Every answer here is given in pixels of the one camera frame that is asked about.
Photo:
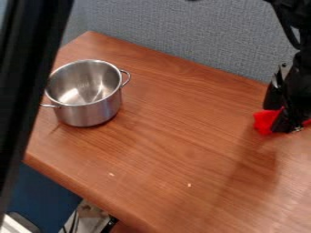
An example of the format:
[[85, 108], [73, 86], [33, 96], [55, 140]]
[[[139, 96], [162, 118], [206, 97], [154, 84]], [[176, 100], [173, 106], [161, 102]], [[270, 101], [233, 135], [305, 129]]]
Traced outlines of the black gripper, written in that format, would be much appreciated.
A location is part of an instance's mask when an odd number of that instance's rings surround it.
[[274, 133], [292, 133], [304, 128], [304, 114], [311, 113], [311, 56], [301, 51], [281, 85], [272, 81], [265, 94], [265, 110], [278, 110]]

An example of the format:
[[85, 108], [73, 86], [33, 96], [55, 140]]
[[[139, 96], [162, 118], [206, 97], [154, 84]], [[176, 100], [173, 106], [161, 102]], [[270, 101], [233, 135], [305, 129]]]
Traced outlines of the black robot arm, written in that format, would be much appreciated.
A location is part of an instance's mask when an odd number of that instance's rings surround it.
[[[284, 84], [268, 91], [278, 105], [270, 131], [290, 133], [311, 121], [305, 107], [305, 98], [311, 98], [311, 0], [265, 1], [298, 50]], [[0, 22], [0, 225], [74, 4], [75, 0], [7, 0]]]

